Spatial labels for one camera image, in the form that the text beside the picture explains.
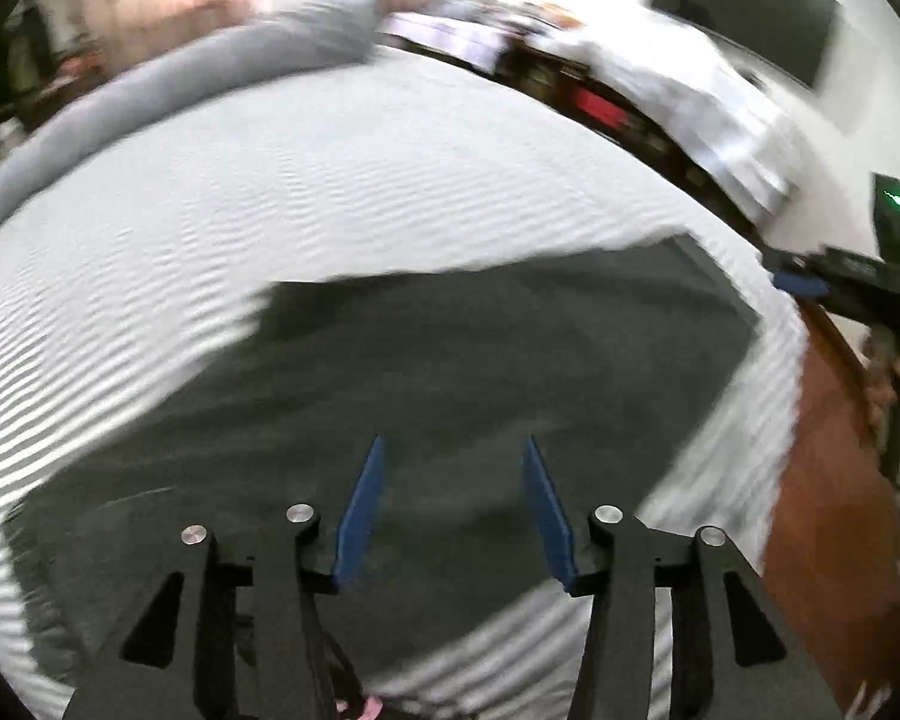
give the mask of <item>green light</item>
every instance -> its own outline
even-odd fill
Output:
[[[900,195],[899,194],[891,194],[887,190],[884,190],[883,194],[888,196],[893,202],[895,202],[896,204],[898,204],[898,206],[900,206]]]

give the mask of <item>silver screw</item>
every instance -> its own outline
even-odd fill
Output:
[[[290,522],[308,522],[314,515],[314,507],[306,503],[295,503],[287,509],[287,519]]]
[[[202,525],[190,525],[180,533],[180,541],[189,546],[199,544],[204,538],[207,538],[207,528]]]
[[[596,511],[593,512],[594,517],[600,520],[600,522],[607,522],[607,524],[613,525],[614,523],[619,522],[624,518],[624,512],[621,512],[620,509],[617,509],[615,506],[598,506]]]
[[[704,544],[709,544],[711,547],[722,547],[727,543],[727,534],[720,528],[712,526],[704,528],[700,533],[700,538]]]

